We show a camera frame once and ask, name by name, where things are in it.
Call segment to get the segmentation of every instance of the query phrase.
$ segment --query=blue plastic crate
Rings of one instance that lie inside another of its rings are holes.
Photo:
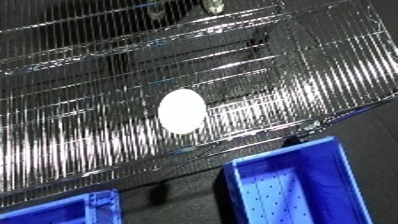
[[[238,223],[372,223],[333,137],[224,166]]]
[[[83,194],[0,214],[1,224],[121,224],[116,190]]]

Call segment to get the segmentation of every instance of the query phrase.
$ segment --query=dark floor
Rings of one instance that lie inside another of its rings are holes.
[[[374,0],[398,43],[398,1]],[[377,224],[398,222],[398,102],[343,121],[315,136],[337,136]],[[121,193],[124,223],[234,223],[219,169]]]

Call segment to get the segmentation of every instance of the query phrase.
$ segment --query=wire rack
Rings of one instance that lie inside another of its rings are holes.
[[[395,45],[368,1],[223,4],[0,0],[0,204],[220,165],[397,92]],[[157,117],[180,88],[208,108],[184,136]]]

